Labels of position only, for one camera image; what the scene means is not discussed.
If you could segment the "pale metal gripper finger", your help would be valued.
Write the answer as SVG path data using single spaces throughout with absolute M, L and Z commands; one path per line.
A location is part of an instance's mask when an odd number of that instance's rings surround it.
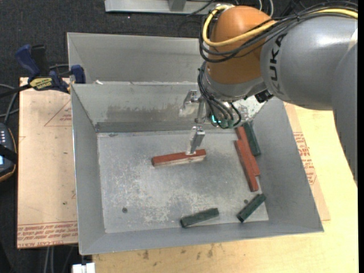
M 197 148 L 200 147 L 205 136 L 202 126 L 193 126 L 189 135 L 189 144 L 187 145 L 187 155 L 193 155 Z
M 183 100 L 183 104 L 179 109 L 179 117 L 187 117 L 193 114 L 197 105 L 199 104 L 199 97 L 197 90 L 189 90 L 186 97 Z

